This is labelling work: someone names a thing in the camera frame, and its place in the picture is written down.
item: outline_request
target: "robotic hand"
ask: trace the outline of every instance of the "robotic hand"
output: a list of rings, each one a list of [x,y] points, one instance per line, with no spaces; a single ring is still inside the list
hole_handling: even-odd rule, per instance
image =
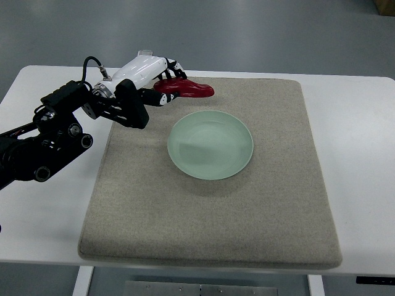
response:
[[[103,75],[93,88],[85,81],[90,60],[98,63]],[[159,81],[153,89],[144,88],[155,78]],[[139,51],[113,77],[97,58],[87,57],[81,81],[69,81],[43,97],[33,122],[0,134],[0,190],[14,180],[47,181],[92,146],[92,136],[83,133],[73,115],[80,107],[92,119],[102,116],[126,127],[143,129],[149,121],[144,105],[160,107],[178,96],[213,94],[210,86],[188,80],[177,61],[153,56],[149,51]],[[18,139],[35,129],[39,135]]]

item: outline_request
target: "ceramic plate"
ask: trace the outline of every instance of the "ceramic plate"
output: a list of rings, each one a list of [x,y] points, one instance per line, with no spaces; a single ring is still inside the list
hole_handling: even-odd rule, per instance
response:
[[[199,179],[225,179],[250,161],[254,143],[243,122],[225,112],[191,113],[172,128],[167,150],[174,164]]]

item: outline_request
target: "beige mat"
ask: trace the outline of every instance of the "beige mat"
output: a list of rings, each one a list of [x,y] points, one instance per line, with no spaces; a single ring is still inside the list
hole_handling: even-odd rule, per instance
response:
[[[86,214],[82,258],[175,266],[325,269],[341,252],[300,84],[192,78],[203,99],[148,107],[144,130],[114,124]],[[250,129],[254,154],[218,181],[180,171],[167,136],[198,110],[228,112]]]

